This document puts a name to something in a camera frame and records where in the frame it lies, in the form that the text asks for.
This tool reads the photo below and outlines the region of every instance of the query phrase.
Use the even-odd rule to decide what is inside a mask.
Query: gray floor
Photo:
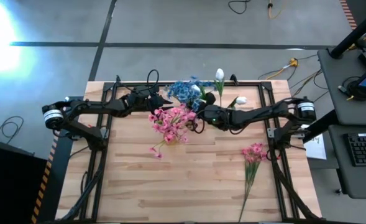
[[[280,17],[268,20],[266,0],[252,0],[238,16],[228,0],[118,0],[107,42],[214,43],[263,45],[336,45],[350,32],[338,0],[285,0]],[[275,1],[275,12],[283,1]],[[9,116],[25,119],[13,146],[47,157],[51,131],[41,107],[80,96],[96,47],[7,47],[5,41],[98,42],[111,0],[0,1],[0,125]],[[243,5],[236,5],[237,10]],[[277,70],[292,57],[315,50],[137,49],[105,48],[96,80],[144,80],[157,68],[161,80],[197,75],[210,79],[217,68],[226,75],[255,80]],[[290,85],[319,69],[316,57],[300,61]],[[292,68],[279,78],[284,79]],[[317,83],[325,86],[322,75]],[[325,90],[309,83],[299,94],[315,100]],[[328,94],[316,101],[317,115],[332,109]],[[312,170],[323,216],[366,223],[366,200],[333,194],[339,188],[334,170]]]

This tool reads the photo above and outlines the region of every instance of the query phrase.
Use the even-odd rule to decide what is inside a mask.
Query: wooden tabletop
[[[271,82],[275,101],[290,97],[286,81]],[[89,82],[85,98],[99,101],[103,84]],[[126,93],[126,89],[120,88],[117,97]],[[258,89],[249,86],[225,87],[222,105],[227,106],[238,95],[247,97],[248,102],[237,109],[260,107]],[[206,125],[202,134],[188,133],[186,144],[163,146],[163,159],[156,159],[149,148],[161,141],[162,136],[152,130],[148,114],[133,113],[112,120],[98,222],[237,222],[245,186],[241,149],[262,142],[264,150],[268,150],[264,122],[249,125],[239,135]],[[96,120],[97,115],[80,116],[80,122],[86,125],[94,126]],[[286,122],[285,119],[280,121],[282,126]],[[292,144],[303,146],[297,139],[293,139]],[[72,152],[85,146],[86,141],[78,141]],[[312,212],[321,216],[305,151],[290,148],[286,153],[295,190]],[[78,200],[89,158],[90,151],[86,150],[70,159],[57,218],[64,216]],[[291,216],[286,191],[284,198]],[[258,169],[242,221],[280,220],[272,166],[266,160]]]

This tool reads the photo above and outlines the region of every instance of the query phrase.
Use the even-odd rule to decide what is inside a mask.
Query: white tulip
[[[201,89],[197,85],[192,85],[191,89],[193,89],[194,91],[198,91],[198,92],[201,91]]]
[[[246,101],[246,97],[244,96],[237,97],[237,99],[235,100],[238,105],[244,105]]]
[[[224,72],[221,68],[219,68],[216,71],[216,79],[219,80],[219,81],[222,81],[223,78],[224,78]]]

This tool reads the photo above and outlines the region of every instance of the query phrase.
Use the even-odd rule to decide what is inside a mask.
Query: black keyboard
[[[366,134],[345,134],[353,166],[366,166]]]

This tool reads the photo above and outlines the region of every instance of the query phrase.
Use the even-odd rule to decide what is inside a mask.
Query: yellow and black hazard tape
[[[345,0],[340,0],[340,4],[342,5],[344,14],[345,14],[347,20],[349,21],[351,29],[354,30],[355,28],[357,28],[357,23],[355,22],[354,17],[351,14],[351,10],[350,10],[349,6],[347,5],[347,2]]]
[[[58,137],[54,136],[54,141],[52,144],[52,148],[50,149],[50,154],[48,155],[45,172],[43,173],[42,183],[40,183],[38,197],[36,198],[34,213],[32,214],[32,217],[31,217],[31,221],[33,224],[36,224],[37,220],[38,220],[40,206],[42,205],[43,195],[46,190],[46,185],[47,185],[48,177],[50,175],[50,171],[52,169],[52,162],[53,162],[54,154],[56,152],[57,141],[58,141]]]

